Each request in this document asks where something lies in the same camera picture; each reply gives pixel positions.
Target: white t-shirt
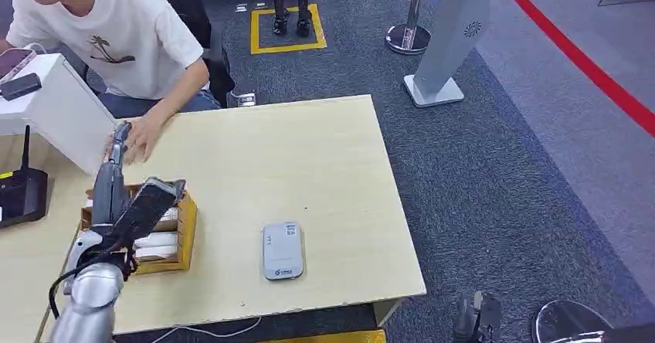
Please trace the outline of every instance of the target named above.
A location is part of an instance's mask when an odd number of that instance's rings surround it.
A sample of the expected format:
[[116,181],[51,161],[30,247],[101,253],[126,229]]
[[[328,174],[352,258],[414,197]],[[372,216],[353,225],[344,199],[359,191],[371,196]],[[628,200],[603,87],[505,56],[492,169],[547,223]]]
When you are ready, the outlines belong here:
[[202,47],[167,0],[96,0],[84,17],[61,3],[13,0],[7,41],[46,47],[65,43],[100,75],[107,92],[159,100]]

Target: white kiosk stand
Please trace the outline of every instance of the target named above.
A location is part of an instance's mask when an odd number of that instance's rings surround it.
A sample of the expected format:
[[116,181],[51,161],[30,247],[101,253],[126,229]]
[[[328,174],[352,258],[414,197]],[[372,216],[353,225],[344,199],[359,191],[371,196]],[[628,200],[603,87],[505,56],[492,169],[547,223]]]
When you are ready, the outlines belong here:
[[451,77],[489,23],[489,0],[441,0],[428,48],[405,86],[417,107],[460,101],[464,95]]
[[90,175],[104,159],[116,121],[61,54],[39,55],[16,77],[39,76],[42,88],[15,100],[0,98],[0,135],[23,134],[28,124]]

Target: gray carpet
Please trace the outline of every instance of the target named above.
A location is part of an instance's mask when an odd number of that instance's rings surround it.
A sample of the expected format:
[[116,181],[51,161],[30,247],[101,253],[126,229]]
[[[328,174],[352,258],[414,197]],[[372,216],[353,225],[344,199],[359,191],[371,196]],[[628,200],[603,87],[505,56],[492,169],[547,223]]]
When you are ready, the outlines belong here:
[[[532,0],[582,51],[655,106],[655,2]],[[655,303],[655,138],[618,108],[514,0],[491,0],[479,53],[594,222]]]
[[[455,302],[475,290],[503,301],[502,342],[530,341],[532,315],[555,298],[597,308],[616,326],[655,321],[655,307],[477,52],[455,75],[466,99],[419,110],[400,82],[420,58],[383,45],[386,29],[405,18],[408,0],[316,1],[328,48],[251,56],[249,14],[234,12],[243,0],[206,0],[212,21],[226,27],[238,87],[256,84],[260,102],[373,96],[428,287],[427,296],[409,299],[388,322],[390,342],[451,341]],[[427,1],[425,21],[437,2]],[[249,323],[203,327],[227,332]],[[264,318],[225,341],[373,328],[369,306],[345,307]],[[117,341],[147,343],[160,334]],[[166,341],[217,340],[176,332]]]

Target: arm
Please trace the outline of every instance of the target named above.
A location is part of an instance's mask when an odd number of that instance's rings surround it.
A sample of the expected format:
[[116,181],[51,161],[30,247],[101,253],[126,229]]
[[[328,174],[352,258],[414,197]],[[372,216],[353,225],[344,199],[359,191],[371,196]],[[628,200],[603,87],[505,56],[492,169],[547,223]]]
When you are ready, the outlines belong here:
[[173,89],[148,111],[146,117],[153,117],[162,124],[185,106],[198,91],[209,82],[209,70],[202,59],[187,67],[182,78]]
[[189,67],[170,92],[150,109],[141,119],[132,122],[132,130],[125,144],[125,161],[131,163],[140,153],[143,160],[150,158],[166,121],[185,106],[209,81],[209,71],[202,59]]

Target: table leg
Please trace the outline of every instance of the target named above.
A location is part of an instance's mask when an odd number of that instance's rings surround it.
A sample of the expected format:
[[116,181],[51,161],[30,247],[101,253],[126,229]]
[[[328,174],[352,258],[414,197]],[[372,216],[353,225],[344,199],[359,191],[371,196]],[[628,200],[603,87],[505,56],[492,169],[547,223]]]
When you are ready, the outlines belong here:
[[378,327],[382,327],[387,320],[394,313],[395,309],[400,306],[405,298],[391,299],[388,301],[381,301],[373,303],[373,311],[375,312],[375,320],[378,322]]

